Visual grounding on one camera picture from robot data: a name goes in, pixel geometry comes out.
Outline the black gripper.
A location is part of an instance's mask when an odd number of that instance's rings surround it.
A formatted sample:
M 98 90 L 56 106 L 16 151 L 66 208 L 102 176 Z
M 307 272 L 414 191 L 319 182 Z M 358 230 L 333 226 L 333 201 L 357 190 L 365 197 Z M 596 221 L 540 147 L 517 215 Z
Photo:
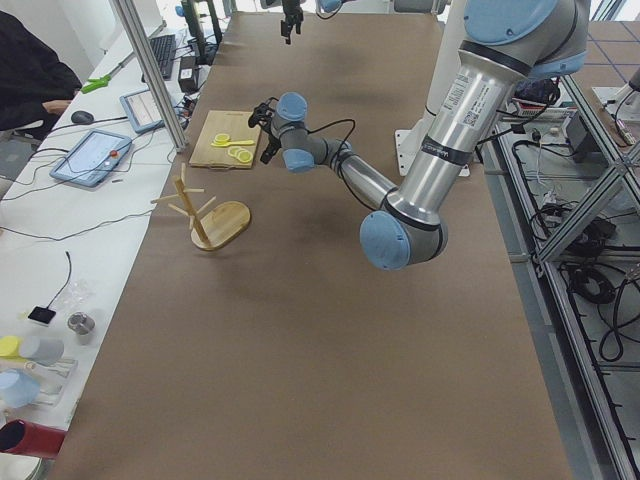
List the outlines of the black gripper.
M 301 0 L 282 0 L 284 19 L 281 21 L 282 36 L 286 45 L 291 44 L 291 31 L 301 30 L 304 21 L 304 13 L 301 8 Z
M 281 149 L 281 141 L 279 139 L 279 135 L 273 127 L 273 117 L 268 117 L 265 120 L 264 130 L 268 136 L 268 143 L 265 150 L 261 154 L 260 161 L 263 164 L 268 165 L 273 157 Z

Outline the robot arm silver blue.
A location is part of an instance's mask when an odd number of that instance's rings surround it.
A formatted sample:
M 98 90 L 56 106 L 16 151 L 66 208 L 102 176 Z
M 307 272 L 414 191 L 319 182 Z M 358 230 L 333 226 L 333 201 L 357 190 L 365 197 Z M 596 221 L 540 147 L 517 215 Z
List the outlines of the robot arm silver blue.
M 371 213 L 360 227 L 360 243 L 377 268 L 398 270 L 437 257 L 447 243 L 439 208 L 495 123 L 498 109 L 525 80 L 578 71 L 586 58 L 587 1 L 469 1 L 447 21 L 463 30 L 453 76 L 407 175 L 394 185 L 355 154 L 347 141 L 311 135 L 306 100 L 295 92 L 276 106 L 255 107 L 249 126 L 269 136 L 268 163 L 281 152 L 294 173 L 330 167 Z
M 326 0 L 316 2 L 316 13 L 320 19 L 328 20 L 335 16 L 342 8 L 344 1 Z M 304 21 L 304 12 L 299 0 L 283 0 L 281 2 L 284 18 L 280 21 L 280 35 L 286 45 L 291 44 L 291 35 L 300 34 Z

